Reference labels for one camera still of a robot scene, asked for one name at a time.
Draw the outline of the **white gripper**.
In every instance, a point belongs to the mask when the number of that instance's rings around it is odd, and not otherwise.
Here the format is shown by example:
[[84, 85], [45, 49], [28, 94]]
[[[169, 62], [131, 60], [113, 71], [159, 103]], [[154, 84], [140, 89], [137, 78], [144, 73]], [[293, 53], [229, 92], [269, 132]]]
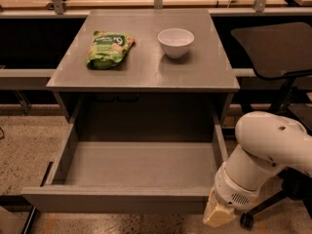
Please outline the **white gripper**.
[[230, 223], [236, 218], [234, 209], [249, 209], [258, 195], [258, 190], [247, 190], [236, 184], [227, 174], [225, 164], [222, 164], [214, 176], [214, 188], [204, 210], [203, 223], [210, 227]]

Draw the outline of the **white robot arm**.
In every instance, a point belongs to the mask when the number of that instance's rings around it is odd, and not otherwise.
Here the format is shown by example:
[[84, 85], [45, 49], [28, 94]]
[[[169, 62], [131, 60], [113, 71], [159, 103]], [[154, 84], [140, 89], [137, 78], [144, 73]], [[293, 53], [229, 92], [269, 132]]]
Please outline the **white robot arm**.
[[240, 214], [250, 229], [254, 215], [285, 198], [311, 209], [312, 137], [300, 122], [254, 111], [238, 120], [235, 137], [237, 146], [214, 176], [204, 224], [220, 227]]

